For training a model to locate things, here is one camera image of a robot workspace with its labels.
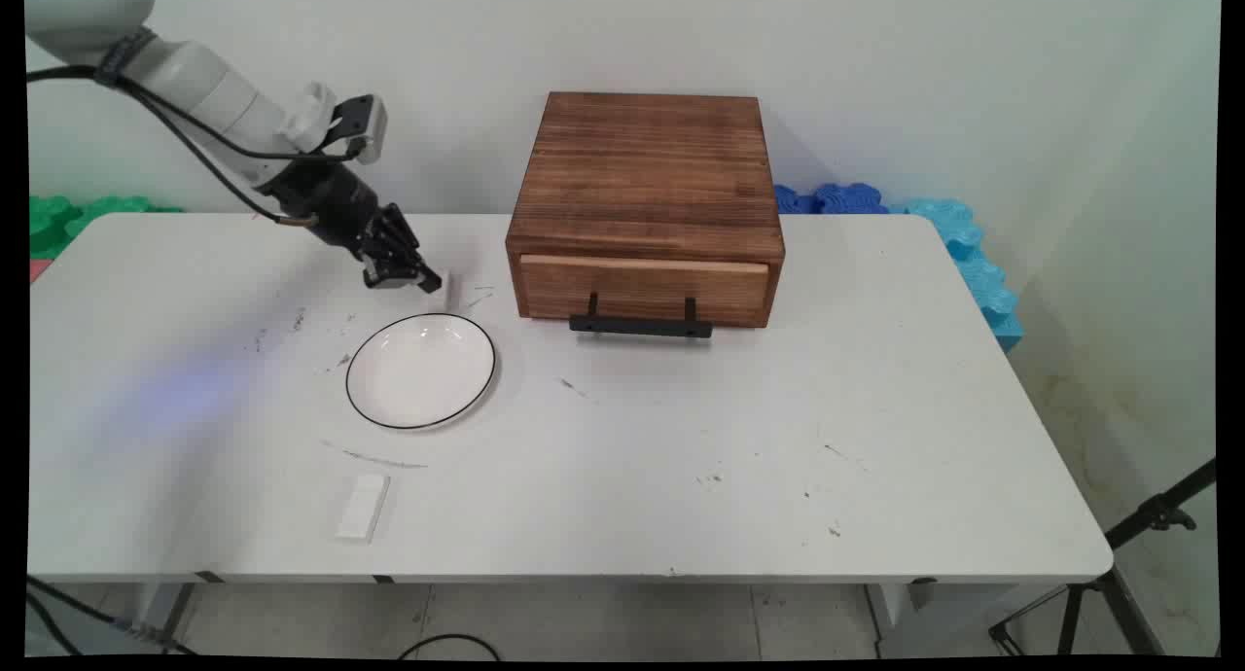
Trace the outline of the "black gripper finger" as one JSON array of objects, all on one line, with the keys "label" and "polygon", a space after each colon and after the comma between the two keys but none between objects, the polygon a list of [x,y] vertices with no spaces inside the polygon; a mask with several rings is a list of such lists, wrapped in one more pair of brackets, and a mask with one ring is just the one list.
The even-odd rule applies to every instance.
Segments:
[{"label": "black gripper finger", "polygon": [[386,249],[383,288],[415,286],[428,295],[439,293],[444,281],[420,254],[418,238],[396,204],[383,207],[382,240]]},{"label": "black gripper finger", "polygon": [[360,260],[369,289],[410,286],[410,243],[403,237],[360,237]]}]

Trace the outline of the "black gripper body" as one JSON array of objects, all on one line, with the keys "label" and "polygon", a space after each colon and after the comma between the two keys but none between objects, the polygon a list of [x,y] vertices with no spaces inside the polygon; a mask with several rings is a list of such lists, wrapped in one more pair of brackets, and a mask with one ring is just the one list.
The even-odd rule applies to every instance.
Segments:
[{"label": "black gripper body", "polygon": [[317,223],[308,232],[354,256],[360,254],[359,237],[378,213],[374,189],[336,161],[293,161],[258,193],[275,198],[286,217],[315,217]]}]

